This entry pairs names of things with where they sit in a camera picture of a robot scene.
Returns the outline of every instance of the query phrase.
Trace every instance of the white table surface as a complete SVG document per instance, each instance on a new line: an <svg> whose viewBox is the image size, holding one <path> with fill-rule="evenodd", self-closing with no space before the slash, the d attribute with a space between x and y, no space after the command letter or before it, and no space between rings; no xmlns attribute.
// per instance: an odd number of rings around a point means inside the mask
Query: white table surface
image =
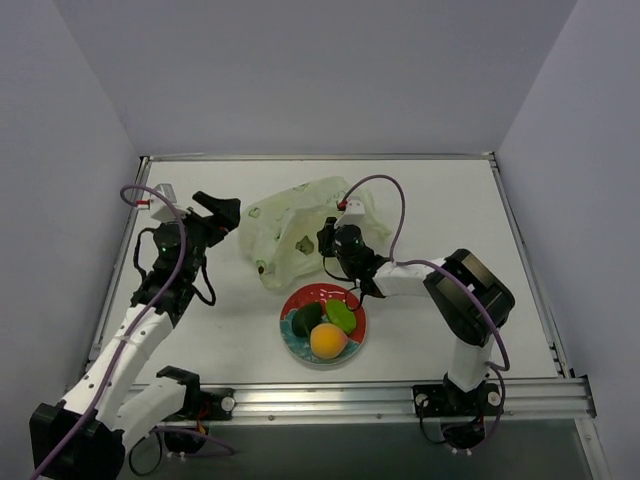
<svg viewBox="0 0 640 480"><path fill-rule="evenodd" d="M197 190L220 198L238 197L246 206L309 180L342 175L353 184L373 173L394 176L407 196L407 217L396 257L438 258L461 247L472 251L516 298L516 307L502 329L512 362L506 377L556 377L487 161L159 162L152 163L147 185L171 183L179 203L194 206L204 214L191 200ZM397 191L384 180L369 182L367 187L374 194L382 218L395 229L400 211ZM105 328L107 340L122 321L140 281L131 260L136 234L156 225L147 215L138 215ZM155 246L150 236L145 239L140 259L149 269L155 259ZM166 365L196 372L203 383L216 384L439 380L447 371L454 336L430 299L367 298L368 329L361 350L342 365L314 369L300 363L286 349L278 320L284 302L296 289L331 280L318 273L298 279L282 292L267 291L254 266L242 257L237 231L207 256L218 303L211 308L194 297L175 331L154 352L136 383L148 384ZM201 276L197 286L206 291ZM493 359L502 363L497 349Z"/></svg>

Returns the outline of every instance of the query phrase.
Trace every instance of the green vegetable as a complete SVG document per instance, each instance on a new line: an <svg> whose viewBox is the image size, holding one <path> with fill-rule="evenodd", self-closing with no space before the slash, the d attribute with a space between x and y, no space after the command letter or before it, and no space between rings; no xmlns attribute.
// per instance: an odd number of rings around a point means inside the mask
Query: green vegetable
<svg viewBox="0 0 640 480"><path fill-rule="evenodd" d="M320 322L322 322L322 304L319 302L309 303L293 315L291 330L296 337L309 338L311 330Z"/></svg>
<svg viewBox="0 0 640 480"><path fill-rule="evenodd" d="M327 317L329 322L349 335L356 329L356 316L351 312L347 305L340 300L327 300Z"/></svg>

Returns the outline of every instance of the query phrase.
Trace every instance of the gray floor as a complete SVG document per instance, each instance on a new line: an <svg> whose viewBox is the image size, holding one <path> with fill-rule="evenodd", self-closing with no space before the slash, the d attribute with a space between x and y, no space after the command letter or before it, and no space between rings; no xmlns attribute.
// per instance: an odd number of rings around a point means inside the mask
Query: gray floor
<svg viewBox="0 0 640 480"><path fill-rule="evenodd" d="M472 457L429 445L418 425L222 427L215 433L238 453L218 459L163 460L150 479L590 479L572 421L503 422ZM141 446L135 465L157 458ZM136 477L125 467L122 480Z"/></svg>

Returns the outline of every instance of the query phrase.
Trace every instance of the metal frame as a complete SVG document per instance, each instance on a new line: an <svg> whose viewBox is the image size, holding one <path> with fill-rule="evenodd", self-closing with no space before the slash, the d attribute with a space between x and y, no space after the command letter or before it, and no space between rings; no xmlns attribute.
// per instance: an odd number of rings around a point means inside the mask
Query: metal frame
<svg viewBox="0 0 640 480"><path fill-rule="evenodd" d="M146 184L149 170L154 162L166 161L323 161L323 160L479 160L492 167L496 186L513 232L514 240L533 293L533 298L542 320L554 359L558 364L557 379L507 380L509 394L505 403L506 421L574 419L583 445L585 456L594 479L608 480L609 470L592 418L595 406L588 380L571 378L570 364L553 315L535 276L527 247L522 239L516 218L511 210L493 153L479 155L433 155L433 154L340 154L340 155L209 155L181 154L145 157L142 160L136 183ZM107 295L96 328L89 361L99 353L106 320L111 311L118 287L128 245L133 234L136 212L127 219L124 234L114 265ZM283 385L203 385L203 390L220 387L234 388L236 406L233 420L219 422L222 425L314 425L314 424L358 424L358 423L410 423L415 422L412 387L415 384L435 382L382 382L347 384L283 384ZM139 393L146 385L134 385L128 398ZM425 419L439 422L438 418Z"/></svg>

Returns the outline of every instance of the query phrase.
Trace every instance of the plate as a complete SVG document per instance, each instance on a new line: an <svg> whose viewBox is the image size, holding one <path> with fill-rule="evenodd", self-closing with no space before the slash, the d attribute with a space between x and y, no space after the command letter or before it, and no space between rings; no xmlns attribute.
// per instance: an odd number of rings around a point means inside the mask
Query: plate
<svg viewBox="0 0 640 480"><path fill-rule="evenodd" d="M308 338L296 337L291 330L291 320L300 307L309 303L319 302L322 304L322 322L328 323L326 315L327 300L340 300L347 303L350 309L358 306L359 300L349 290L338 285L330 283L313 283L302 287L296 293L289 297L282 312L280 313L280 334L284 339L287 348L300 360L313 365L337 365L350 359L360 349L364 343L365 334L367 333L367 315L364 307L360 307L353 312L356 316L356 328L349 337L349 343L344 350L335 358L324 360L316 357L311 352L311 345Z"/></svg>

